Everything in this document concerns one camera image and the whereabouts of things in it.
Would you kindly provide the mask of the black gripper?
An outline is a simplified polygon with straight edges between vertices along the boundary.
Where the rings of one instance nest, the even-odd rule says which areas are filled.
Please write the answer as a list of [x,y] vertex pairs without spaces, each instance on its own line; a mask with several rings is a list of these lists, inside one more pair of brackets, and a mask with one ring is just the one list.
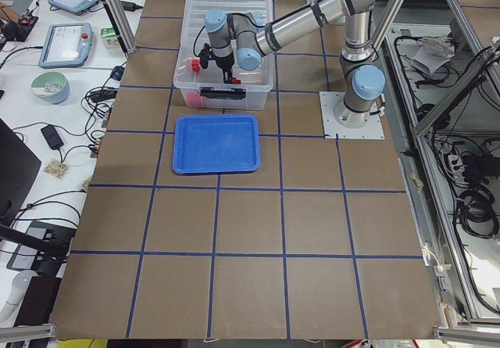
[[234,82],[233,76],[233,65],[234,65],[234,54],[230,53],[224,57],[215,56],[216,65],[223,71],[223,83],[229,84],[229,82]]

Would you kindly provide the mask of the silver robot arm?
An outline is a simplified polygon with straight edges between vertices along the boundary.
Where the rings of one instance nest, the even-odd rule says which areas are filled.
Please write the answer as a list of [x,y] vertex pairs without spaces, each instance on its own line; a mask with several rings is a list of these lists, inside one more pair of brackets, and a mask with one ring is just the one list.
[[315,30],[345,18],[345,44],[341,68],[346,92],[334,107],[336,121],[349,128],[361,128],[386,83],[384,73],[370,62],[375,48],[370,37],[370,20],[376,0],[314,0],[269,23],[253,13],[209,10],[204,18],[208,42],[196,52],[203,69],[213,61],[223,80],[233,82],[234,65],[256,70],[264,56],[305,37]]

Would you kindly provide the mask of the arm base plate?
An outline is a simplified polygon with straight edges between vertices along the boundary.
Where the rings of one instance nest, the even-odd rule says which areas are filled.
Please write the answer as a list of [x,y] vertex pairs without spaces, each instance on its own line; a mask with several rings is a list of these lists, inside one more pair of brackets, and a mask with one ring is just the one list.
[[373,102],[370,111],[354,113],[344,102],[342,91],[321,91],[320,108],[324,137],[329,139],[384,140],[381,116]]

